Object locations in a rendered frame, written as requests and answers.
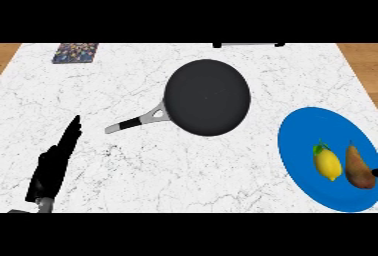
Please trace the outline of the black frying pan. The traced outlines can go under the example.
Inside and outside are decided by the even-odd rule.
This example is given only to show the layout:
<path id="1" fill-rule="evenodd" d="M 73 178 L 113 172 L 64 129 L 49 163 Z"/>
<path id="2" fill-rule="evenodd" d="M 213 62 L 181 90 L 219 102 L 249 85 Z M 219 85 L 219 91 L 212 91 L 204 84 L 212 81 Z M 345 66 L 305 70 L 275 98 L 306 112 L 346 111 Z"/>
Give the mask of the black frying pan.
<path id="1" fill-rule="evenodd" d="M 109 126 L 106 133 L 172 121 L 199 136 L 219 136 L 238 127 L 250 105 L 250 87 L 240 71 L 219 60 L 196 60 L 171 76 L 157 107 L 140 117 Z"/>

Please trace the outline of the colourful patterned box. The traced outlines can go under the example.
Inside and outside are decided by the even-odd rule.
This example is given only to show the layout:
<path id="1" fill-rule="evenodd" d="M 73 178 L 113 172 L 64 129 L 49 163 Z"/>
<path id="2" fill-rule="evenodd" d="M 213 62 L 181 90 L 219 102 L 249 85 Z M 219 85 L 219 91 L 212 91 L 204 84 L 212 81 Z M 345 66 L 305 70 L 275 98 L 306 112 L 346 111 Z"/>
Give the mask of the colourful patterned box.
<path id="1" fill-rule="evenodd" d="M 98 51 L 98 43 L 61 43 L 52 63 L 92 63 Z"/>

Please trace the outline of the blue plate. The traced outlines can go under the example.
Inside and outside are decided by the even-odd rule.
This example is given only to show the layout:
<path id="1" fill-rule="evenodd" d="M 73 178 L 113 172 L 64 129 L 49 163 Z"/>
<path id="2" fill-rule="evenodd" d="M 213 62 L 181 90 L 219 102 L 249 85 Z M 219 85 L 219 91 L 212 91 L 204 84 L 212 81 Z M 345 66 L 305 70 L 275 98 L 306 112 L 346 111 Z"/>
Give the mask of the blue plate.
<path id="1" fill-rule="evenodd" d="M 324 108 L 300 108 L 286 117 L 278 133 L 280 154 L 289 174 L 320 204 L 345 212 L 364 211 L 378 202 L 378 185 L 373 189 L 361 189 L 351 184 L 346 175 L 331 181 L 320 174 L 314 162 L 314 147 L 320 142 L 329 145 L 342 164 L 346 164 L 348 146 L 354 144 L 370 168 L 378 168 L 378 151 L 354 122 Z"/>

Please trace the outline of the yellow lemon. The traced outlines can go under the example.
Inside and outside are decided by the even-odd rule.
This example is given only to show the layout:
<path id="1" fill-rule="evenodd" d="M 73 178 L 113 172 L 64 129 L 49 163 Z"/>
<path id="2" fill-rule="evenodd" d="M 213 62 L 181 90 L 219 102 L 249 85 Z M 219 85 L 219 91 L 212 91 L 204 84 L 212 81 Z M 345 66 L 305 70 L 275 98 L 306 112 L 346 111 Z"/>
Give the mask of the yellow lemon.
<path id="1" fill-rule="evenodd" d="M 327 143 L 314 146 L 314 164 L 320 174 L 334 182 L 343 174 L 343 165 Z"/>

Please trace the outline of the brown pear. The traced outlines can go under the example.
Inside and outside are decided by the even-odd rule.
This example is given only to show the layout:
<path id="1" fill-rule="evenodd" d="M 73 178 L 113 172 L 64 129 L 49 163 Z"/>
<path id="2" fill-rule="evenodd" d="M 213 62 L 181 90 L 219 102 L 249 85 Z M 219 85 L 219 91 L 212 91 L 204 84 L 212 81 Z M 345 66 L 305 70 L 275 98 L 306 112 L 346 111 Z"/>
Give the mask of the brown pear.
<path id="1" fill-rule="evenodd" d="M 360 189 L 373 189 L 376 187 L 376 176 L 361 152 L 354 143 L 346 149 L 346 177 L 351 184 Z"/>

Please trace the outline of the dark appliance with pale panel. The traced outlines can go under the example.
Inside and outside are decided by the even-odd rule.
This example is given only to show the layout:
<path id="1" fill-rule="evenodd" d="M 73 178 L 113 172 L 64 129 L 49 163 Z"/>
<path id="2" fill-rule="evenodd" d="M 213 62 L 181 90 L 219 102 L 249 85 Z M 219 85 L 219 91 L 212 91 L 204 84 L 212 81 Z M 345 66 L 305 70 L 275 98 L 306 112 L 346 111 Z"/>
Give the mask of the dark appliance with pale panel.
<path id="1" fill-rule="evenodd" d="M 222 48 L 227 46 L 250 46 L 250 45 L 274 45 L 275 47 L 284 47 L 286 43 L 213 43 L 213 48 Z"/>

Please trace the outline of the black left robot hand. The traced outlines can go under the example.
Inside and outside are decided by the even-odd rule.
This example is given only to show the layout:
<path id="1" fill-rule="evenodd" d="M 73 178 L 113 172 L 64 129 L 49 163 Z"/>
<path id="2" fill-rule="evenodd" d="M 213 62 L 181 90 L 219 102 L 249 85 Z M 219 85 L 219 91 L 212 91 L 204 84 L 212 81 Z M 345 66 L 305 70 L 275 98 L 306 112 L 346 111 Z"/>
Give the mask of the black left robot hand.
<path id="1" fill-rule="evenodd" d="M 54 199 L 57 197 L 80 136 L 80 116 L 76 116 L 66 129 L 60 143 L 39 156 L 39 164 L 26 196 L 27 202 L 36 202 L 42 198 Z"/>

